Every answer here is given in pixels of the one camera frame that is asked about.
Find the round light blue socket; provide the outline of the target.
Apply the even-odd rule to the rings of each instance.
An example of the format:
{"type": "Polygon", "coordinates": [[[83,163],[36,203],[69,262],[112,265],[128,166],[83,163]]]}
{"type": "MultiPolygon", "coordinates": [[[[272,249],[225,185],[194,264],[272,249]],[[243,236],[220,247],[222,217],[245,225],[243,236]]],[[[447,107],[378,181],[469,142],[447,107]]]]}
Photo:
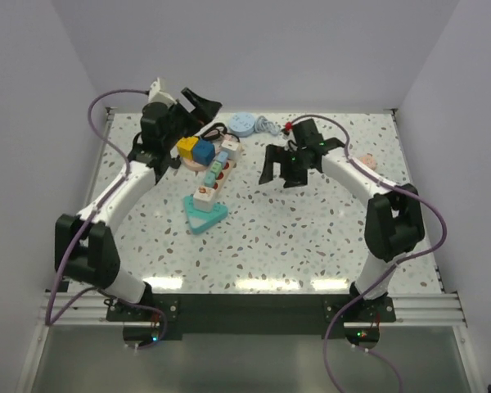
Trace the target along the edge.
{"type": "Polygon", "coordinates": [[[249,112],[237,112],[227,122],[229,133],[239,138],[249,137],[255,131],[256,118],[249,112]]]}

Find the white small adapter plug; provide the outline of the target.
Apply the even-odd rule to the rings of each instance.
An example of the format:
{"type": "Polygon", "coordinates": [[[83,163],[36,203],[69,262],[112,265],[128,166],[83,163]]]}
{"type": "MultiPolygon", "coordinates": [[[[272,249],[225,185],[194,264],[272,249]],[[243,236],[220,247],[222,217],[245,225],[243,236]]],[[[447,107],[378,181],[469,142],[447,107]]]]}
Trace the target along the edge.
{"type": "Polygon", "coordinates": [[[227,153],[228,159],[237,161],[241,155],[242,145],[233,140],[223,140],[221,149],[227,153]]]}

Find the beige long power strip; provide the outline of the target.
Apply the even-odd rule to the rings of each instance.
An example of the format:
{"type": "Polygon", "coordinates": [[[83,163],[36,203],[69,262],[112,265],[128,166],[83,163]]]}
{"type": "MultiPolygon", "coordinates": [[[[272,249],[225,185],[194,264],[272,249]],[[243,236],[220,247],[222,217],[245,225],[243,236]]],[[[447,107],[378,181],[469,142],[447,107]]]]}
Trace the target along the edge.
{"type": "Polygon", "coordinates": [[[236,168],[236,162],[234,160],[227,160],[223,165],[222,172],[217,176],[216,183],[213,188],[216,190],[216,196],[224,189],[224,186],[230,177],[231,172],[236,168]]]}

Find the pink round socket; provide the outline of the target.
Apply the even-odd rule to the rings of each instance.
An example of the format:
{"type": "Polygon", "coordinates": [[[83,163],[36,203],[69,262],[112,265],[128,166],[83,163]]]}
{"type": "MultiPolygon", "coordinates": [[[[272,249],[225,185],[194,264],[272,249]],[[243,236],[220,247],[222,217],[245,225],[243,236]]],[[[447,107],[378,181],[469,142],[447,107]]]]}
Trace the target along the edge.
{"type": "Polygon", "coordinates": [[[371,154],[366,154],[364,156],[360,156],[358,158],[366,167],[368,167],[371,170],[376,170],[377,168],[377,162],[376,159],[373,155],[371,154]]]}

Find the teal triangular power strip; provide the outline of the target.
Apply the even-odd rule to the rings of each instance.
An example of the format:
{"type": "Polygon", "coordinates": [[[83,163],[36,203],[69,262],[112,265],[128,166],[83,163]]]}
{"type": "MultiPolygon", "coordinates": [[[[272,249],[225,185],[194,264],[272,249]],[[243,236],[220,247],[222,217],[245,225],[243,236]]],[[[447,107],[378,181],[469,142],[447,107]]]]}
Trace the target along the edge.
{"type": "Polygon", "coordinates": [[[228,215],[228,208],[220,203],[215,203],[210,212],[205,212],[195,208],[193,195],[185,196],[182,201],[187,216],[187,224],[195,235],[212,228],[228,215]]]}

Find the white cube tiger sticker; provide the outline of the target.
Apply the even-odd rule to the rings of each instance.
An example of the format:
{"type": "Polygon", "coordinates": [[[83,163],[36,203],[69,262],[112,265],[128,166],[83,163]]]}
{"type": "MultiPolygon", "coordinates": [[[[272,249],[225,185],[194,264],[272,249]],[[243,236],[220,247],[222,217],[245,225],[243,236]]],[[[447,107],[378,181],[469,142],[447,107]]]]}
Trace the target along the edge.
{"type": "Polygon", "coordinates": [[[216,190],[212,187],[199,186],[193,194],[193,205],[197,210],[210,212],[216,200],[216,190]]]}

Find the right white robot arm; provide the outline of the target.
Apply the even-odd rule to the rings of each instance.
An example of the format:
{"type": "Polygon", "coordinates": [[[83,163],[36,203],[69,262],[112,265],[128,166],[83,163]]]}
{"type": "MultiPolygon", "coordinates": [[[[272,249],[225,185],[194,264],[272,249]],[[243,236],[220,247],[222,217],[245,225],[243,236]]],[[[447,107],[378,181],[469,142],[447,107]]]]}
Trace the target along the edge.
{"type": "Polygon", "coordinates": [[[380,178],[360,160],[348,156],[337,138],[299,148],[292,142],[288,147],[267,145],[260,184],[273,180],[276,163],[284,188],[303,187],[308,183],[308,171],[315,169],[346,188],[366,209],[363,238],[368,255],[351,285],[354,297],[348,302],[348,311],[353,319],[367,321],[377,312],[376,299],[388,292],[393,274],[385,275],[385,271],[425,237],[417,189],[410,183],[399,186],[380,178]]]}

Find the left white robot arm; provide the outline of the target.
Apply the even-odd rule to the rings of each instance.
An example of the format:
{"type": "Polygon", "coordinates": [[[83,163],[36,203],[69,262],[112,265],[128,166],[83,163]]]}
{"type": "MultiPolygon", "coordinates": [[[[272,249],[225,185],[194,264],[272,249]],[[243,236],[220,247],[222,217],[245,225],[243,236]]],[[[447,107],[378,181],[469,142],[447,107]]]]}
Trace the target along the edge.
{"type": "Polygon", "coordinates": [[[55,226],[55,270],[58,278],[85,282],[124,301],[124,311],[135,321],[153,311],[149,284],[134,277],[121,264],[115,232],[136,203],[180,161],[171,151],[181,138],[191,137],[210,124],[222,103],[203,98],[184,88],[181,102],[156,88],[146,91],[140,130],[124,167],[96,200],[75,215],[61,215],[55,226]]]}

